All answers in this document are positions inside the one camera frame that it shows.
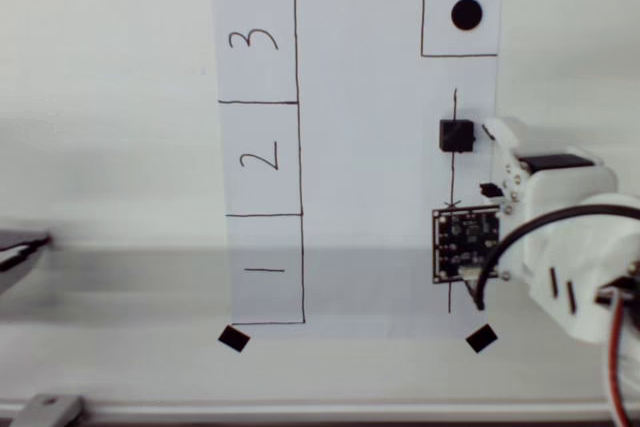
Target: black circuit board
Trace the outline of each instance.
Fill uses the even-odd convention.
[[[433,211],[434,284],[461,282],[482,267],[500,239],[498,211],[493,205]]]

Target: black cable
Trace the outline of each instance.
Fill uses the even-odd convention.
[[[0,272],[7,272],[8,270],[11,270],[12,268],[22,264],[32,254],[34,254],[41,247],[44,247],[50,242],[51,242],[51,237],[47,236],[44,239],[25,241],[25,242],[20,242],[18,244],[10,245],[7,247],[1,247],[0,252],[6,252],[7,250],[16,249],[18,247],[22,247],[22,250],[20,250],[18,254],[13,255],[6,260],[1,261]]]
[[[625,207],[623,205],[610,205],[610,204],[586,204],[577,205],[574,207],[568,207],[566,209],[556,210],[548,214],[541,215],[529,222],[522,224],[517,229],[513,230],[507,235],[498,246],[491,251],[491,254],[485,260],[480,276],[478,277],[478,283],[476,286],[473,301],[476,304],[478,310],[484,310],[484,288],[489,280],[489,275],[492,269],[498,265],[498,261],[502,254],[504,254],[509,247],[515,244],[518,240],[527,234],[530,234],[534,230],[538,230],[545,225],[553,224],[565,219],[572,219],[574,217],[582,217],[585,215],[613,215],[617,217],[627,217],[629,219],[640,220],[640,209],[633,207]]]

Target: black cube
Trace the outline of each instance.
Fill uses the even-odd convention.
[[[440,121],[440,150],[443,152],[473,152],[475,140],[472,121]]]

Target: red wire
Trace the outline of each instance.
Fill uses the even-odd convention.
[[[618,383],[618,348],[620,345],[620,332],[622,330],[622,319],[624,313],[624,301],[621,295],[617,296],[615,305],[613,306],[613,319],[611,326],[611,340],[609,342],[609,389],[611,390],[611,398],[613,406],[622,427],[630,427],[631,423],[622,403],[622,394],[620,393],[620,385]]]

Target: black dot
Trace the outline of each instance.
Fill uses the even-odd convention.
[[[475,29],[482,20],[482,7],[477,0],[459,0],[451,10],[451,20],[460,30]]]

